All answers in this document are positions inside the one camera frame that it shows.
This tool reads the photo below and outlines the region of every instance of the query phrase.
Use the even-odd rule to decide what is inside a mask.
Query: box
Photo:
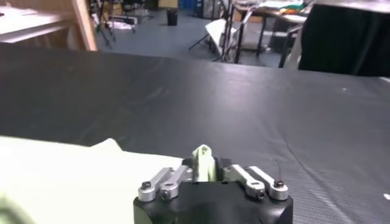
[[[233,20],[236,22],[241,22],[241,14],[239,14],[236,10],[234,11],[233,14]],[[263,17],[261,16],[251,16],[249,18],[250,23],[262,23],[263,22]]]

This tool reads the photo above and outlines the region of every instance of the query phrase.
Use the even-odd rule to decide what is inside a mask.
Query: black fabric
[[[302,32],[299,69],[390,76],[390,14],[314,5]]]
[[[11,44],[0,52],[0,135],[113,138],[126,151],[182,158],[207,144],[273,177],[278,162],[294,223],[390,222],[382,79]]]

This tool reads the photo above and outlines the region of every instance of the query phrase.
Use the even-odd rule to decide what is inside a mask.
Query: wooden panel
[[[97,50],[85,0],[0,0],[0,5],[5,5],[5,2],[9,2],[12,7],[17,8],[74,14],[75,18],[77,18],[77,22],[75,19],[75,26],[77,27],[75,36],[79,46],[89,51]],[[49,40],[50,47],[66,48],[67,38],[68,31],[59,30],[55,33],[50,33],[48,37],[35,37],[35,41],[24,41],[23,44],[47,43]]]

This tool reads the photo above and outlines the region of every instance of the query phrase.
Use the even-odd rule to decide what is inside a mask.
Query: black curtain
[[[390,76],[390,14],[314,5],[302,31],[299,69]]]

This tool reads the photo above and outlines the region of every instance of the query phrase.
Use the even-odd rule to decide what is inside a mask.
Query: light green object
[[[216,181],[215,161],[211,148],[207,145],[199,146],[193,151],[197,181]]]
[[[14,201],[0,191],[0,224],[34,224],[31,218]]]

